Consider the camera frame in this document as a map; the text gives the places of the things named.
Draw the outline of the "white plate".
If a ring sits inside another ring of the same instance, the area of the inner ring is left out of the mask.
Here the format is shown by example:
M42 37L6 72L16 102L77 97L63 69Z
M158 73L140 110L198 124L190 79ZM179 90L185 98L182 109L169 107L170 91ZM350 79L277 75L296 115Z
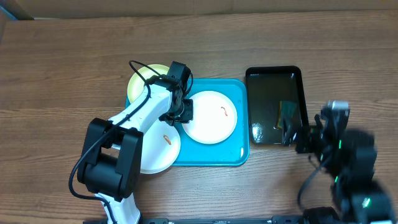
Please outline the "white plate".
M178 131L157 120L145 133L142 145L141 174L156 174L168 169L181 147Z
M193 100L193 119L182 124L190 138L202 144L216 144L234 131L238 115L233 102L217 91L201 91Z

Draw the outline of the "green yellow sponge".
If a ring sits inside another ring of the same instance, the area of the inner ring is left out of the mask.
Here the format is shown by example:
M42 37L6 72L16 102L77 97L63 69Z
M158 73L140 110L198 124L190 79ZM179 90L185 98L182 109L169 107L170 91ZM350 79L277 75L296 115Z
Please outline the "green yellow sponge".
M279 101L278 117L275 127L282 129L283 118L295 117L297 111L297 103L294 101Z

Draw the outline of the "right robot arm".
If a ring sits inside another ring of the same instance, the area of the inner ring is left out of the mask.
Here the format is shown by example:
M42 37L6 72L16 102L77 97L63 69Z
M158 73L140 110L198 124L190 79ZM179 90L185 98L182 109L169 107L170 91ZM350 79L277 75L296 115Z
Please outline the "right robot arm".
M316 114L315 124L297 124L281 115L282 143L295 145L299 154L313 154L319 165L300 187L297 205L303 211L299 223L396 223L388 193L374 179L377 149L374 136L347 127L350 107L346 101L329 101ZM333 178L334 207L305 208L304 190L324 170Z

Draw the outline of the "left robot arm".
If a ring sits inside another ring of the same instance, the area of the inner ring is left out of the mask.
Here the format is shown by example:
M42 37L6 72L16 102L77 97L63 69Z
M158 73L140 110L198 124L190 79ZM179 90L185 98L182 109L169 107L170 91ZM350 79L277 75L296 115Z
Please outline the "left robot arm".
M166 74L143 78L144 89L129 107L108 120L93 119L86 131L81 157L74 165L68 188L76 198L98 200L104 223L142 223L133 191L141 170L145 133L156 121L169 126L193 119L191 70L172 62Z

